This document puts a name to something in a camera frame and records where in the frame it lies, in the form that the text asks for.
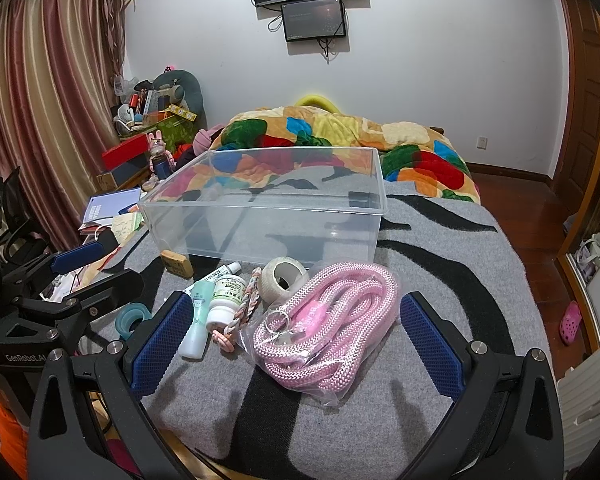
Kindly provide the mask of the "teal tape roll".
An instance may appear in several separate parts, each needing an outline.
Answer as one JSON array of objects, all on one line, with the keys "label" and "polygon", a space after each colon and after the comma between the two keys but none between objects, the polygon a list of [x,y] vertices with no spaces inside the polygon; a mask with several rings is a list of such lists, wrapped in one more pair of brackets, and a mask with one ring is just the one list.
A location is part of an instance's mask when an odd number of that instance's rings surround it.
[{"label": "teal tape roll", "polygon": [[151,319],[151,312],[140,302],[126,304],[114,320],[114,328],[123,340],[128,340],[141,322]]}]

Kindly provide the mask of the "teal white squeeze bottle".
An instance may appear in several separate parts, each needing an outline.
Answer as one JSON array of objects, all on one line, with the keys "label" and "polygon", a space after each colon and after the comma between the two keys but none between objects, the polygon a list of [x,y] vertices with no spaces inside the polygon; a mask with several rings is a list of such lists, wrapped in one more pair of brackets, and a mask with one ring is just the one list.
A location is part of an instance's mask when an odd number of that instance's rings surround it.
[{"label": "teal white squeeze bottle", "polygon": [[193,321],[178,347],[178,354],[183,359],[201,360],[204,356],[209,337],[206,324],[214,288],[215,284],[207,280],[200,280],[190,288]]}]

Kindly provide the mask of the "small wooden block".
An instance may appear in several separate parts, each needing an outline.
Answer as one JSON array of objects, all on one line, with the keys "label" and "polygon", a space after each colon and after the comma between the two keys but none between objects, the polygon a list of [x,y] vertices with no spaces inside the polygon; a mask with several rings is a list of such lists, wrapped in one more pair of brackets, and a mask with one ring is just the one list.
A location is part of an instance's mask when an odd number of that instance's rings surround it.
[{"label": "small wooden block", "polygon": [[194,276],[194,268],[187,256],[163,249],[160,252],[160,259],[169,273],[184,278],[184,280],[190,280]]}]

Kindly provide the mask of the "white green-label pill bottle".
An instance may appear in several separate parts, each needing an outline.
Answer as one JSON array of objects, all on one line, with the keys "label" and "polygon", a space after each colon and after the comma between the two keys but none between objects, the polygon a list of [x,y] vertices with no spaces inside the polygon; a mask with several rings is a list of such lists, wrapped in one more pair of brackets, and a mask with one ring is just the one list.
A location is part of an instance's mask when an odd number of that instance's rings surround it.
[{"label": "white green-label pill bottle", "polygon": [[246,288],[247,282],[233,274],[223,275],[215,282],[206,322],[206,329],[209,333],[214,330],[222,332],[227,325],[234,321]]}]

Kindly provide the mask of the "white ointment tube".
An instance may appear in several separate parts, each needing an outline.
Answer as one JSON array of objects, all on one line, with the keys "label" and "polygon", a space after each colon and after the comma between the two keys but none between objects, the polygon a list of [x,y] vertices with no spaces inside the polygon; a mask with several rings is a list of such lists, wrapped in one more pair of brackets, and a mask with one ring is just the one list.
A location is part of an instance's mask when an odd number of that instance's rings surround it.
[{"label": "white ointment tube", "polygon": [[222,278],[222,276],[230,274],[237,275],[241,270],[242,265],[239,262],[234,261],[229,264],[224,264],[224,266],[219,266],[214,271],[201,278],[200,281],[215,283],[219,278]]}]

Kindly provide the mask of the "white gauze tape roll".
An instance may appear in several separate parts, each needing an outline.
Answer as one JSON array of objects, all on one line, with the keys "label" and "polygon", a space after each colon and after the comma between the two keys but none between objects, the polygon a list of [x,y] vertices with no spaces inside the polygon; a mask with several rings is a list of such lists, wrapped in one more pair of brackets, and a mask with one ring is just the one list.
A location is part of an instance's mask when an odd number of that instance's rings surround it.
[{"label": "white gauze tape roll", "polygon": [[260,297],[265,304],[286,301],[308,279],[308,271],[298,260],[289,257],[274,258],[262,269]]}]

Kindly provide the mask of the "red box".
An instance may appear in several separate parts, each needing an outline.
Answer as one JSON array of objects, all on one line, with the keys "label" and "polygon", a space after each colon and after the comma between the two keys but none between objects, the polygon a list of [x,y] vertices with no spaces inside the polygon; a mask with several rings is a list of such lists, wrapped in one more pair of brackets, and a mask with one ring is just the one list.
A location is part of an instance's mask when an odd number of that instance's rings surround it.
[{"label": "red box", "polygon": [[106,171],[111,171],[117,166],[148,152],[148,141],[145,133],[139,133],[124,140],[118,145],[102,152],[102,163]]}]

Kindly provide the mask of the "pink rubber clog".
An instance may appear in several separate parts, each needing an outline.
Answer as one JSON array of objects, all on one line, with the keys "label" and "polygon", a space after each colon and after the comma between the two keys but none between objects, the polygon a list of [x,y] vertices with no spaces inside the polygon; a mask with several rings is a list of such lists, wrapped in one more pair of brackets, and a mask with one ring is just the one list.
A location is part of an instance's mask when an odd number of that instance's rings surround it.
[{"label": "pink rubber clog", "polygon": [[576,340],[581,321],[580,307],[577,301],[572,300],[559,322],[559,336],[566,346],[570,346]]}]

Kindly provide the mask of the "pink rabbit bottle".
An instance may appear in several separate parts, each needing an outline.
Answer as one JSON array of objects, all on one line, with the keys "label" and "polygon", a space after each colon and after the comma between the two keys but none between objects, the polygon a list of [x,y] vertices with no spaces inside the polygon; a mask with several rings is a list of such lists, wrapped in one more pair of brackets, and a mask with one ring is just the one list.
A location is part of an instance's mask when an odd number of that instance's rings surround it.
[{"label": "pink rabbit bottle", "polygon": [[146,134],[149,151],[149,170],[157,177],[163,180],[170,177],[175,169],[175,159],[170,151],[166,149],[166,142],[162,138],[160,130],[148,132]]}]

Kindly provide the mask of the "green patterned box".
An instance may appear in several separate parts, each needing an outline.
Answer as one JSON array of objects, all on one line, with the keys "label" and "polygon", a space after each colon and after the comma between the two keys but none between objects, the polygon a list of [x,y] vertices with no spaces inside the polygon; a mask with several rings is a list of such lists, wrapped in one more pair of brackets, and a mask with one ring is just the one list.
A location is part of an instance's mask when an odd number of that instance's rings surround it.
[{"label": "green patterned box", "polygon": [[160,120],[155,125],[151,126],[146,132],[161,131],[163,142],[166,144],[166,149],[174,154],[181,144],[191,144],[199,127],[196,122],[183,118],[181,116],[170,116]]}]

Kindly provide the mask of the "grey black zebra blanket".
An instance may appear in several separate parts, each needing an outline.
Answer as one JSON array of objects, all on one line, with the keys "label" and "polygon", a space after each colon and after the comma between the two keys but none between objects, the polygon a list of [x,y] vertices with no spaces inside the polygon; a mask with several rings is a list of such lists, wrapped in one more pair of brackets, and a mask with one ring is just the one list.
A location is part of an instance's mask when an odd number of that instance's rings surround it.
[{"label": "grey black zebra blanket", "polygon": [[[495,352],[547,349],[524,265],[486,207],[406,182],[385,193],[373,260],[304,266],[309,279],[286,301],[261,299],[238,326],[233,352],[209,341],[201,360],[176,350],[140,400],[156,428],[257,479],[399,479],[452,404],[401,324],[405,295],[419,292],[467,341]],[[195,258],[198,278],[237,261]],[[266,265],[237,262],[246,282]],[[124,270],[143,278],[134,300],[154,313],[172,292],[189,296],[147,224],[104,277]]]}]

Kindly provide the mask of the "clear plastic storage box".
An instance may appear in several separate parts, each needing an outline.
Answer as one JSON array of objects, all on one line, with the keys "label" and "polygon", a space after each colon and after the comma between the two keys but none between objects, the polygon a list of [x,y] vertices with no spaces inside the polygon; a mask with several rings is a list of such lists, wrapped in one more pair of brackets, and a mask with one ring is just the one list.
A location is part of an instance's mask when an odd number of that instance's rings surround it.
[{"label": "clear plastic storage box", "polygon": [[159,249],[265,264],[374,258],[387,197],[374,148],[208,151],[140,200]]}]

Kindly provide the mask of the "yellow pillow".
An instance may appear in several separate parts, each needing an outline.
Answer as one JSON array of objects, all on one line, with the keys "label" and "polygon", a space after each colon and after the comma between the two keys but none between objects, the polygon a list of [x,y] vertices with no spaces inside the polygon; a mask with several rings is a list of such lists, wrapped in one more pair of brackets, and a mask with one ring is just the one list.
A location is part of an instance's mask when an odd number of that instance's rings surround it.
[{"label": "yellow pillow", "polygon": [[307,94],[298,99],[294,103],[295,106],[313,107],[319,110],[324,110],[326,113],[339,114],[340,110],[336,105],[329,99],[319,94]]}]

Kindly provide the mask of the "colourful patchwork quilt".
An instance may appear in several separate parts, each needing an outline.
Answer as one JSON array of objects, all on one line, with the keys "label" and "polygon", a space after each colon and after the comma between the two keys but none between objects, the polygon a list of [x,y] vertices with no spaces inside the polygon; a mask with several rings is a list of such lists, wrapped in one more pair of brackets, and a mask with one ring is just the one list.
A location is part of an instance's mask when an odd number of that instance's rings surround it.
[{"label": "colourful patchwork quilt", "polygon": [[204,188],[217,174],[231,188],[264,188],[280,174],[305,166],[361,170],[356,148],[378,151],[382,177],[412,182],[423,196],[481,203],[477,185],[451,141],[417,122],[380,124],[365,117],[314,106],[280,106],[234,116],[211,143],[223,155],[216,165],[181,169],[144,196],[146,202],[175,202]]}]

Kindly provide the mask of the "small black wall monitor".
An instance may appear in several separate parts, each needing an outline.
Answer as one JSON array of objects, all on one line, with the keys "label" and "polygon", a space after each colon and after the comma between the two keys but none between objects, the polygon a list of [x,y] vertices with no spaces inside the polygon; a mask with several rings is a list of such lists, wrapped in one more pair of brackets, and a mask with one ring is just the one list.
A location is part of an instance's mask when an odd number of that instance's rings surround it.
[{"label": "small black wall monitor", "polygon": [[280,10],[287,42],[347,36],[347,19],[342,0],[295,1],[284,3]]}]

